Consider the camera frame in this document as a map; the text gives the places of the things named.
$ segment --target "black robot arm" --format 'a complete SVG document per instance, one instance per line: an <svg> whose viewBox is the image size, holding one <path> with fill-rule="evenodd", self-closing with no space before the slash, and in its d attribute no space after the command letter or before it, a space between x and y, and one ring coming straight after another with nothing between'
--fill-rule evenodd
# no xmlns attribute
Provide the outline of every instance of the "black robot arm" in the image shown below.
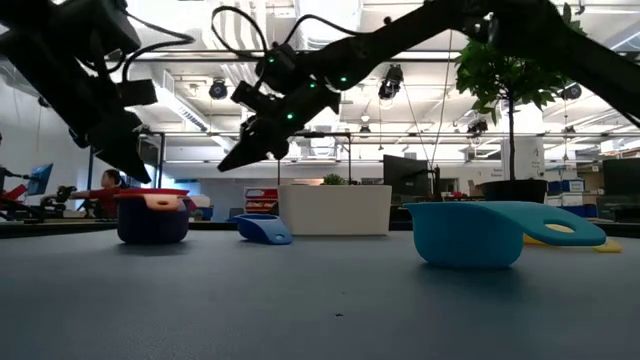
<svg viewBox="0 0 640 360"><path fill-rule="evenodd" d="M337 110L339 97L331 94L355 86L380 63L447 29L565 73L640 126L634 119L640 117L640 67L567 27L549 0L431 0L372 33L316 52L296 54L287 44L267 52L257 70L284 97L267 99L255 87L238 87L232 99L256 115L243 124L240 141L218 168L255 163L267 153L283 158L288 137L326 106Z"/></svg>

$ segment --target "gray table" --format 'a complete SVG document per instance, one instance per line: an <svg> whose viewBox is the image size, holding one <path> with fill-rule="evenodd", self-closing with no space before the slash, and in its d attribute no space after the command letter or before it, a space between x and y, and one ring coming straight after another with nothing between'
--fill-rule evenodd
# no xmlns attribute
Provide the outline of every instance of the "gray table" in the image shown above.
<svg viewBox="0 0 640 360"><path fill-rule="evenodd" d="M640 240L424 264L411 233L269 247L191 232L0 241L0 359L637 359Z"/></svg>

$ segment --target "small blue scoop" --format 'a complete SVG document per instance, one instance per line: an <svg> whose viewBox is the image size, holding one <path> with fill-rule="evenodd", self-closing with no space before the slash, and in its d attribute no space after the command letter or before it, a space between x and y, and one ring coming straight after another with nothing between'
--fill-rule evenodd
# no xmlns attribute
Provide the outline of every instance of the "small blue scoop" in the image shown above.
<svg viewBox="0 0 640 360"><path fill-rule="evenodd" d="M289 245L293 237L278 216L244 214L232 218L245 239L268 245Z"/></svg>
<svg viewBox="0 0 640 360"><path fill-rule="evenodd" d="M433 265L506 267L522 252L523 235L556 246L597 246L599 227L568 211L532 202L488 201L404 205L413 216L420 256ZM561 225L568 232L547 225Z"/></svg>

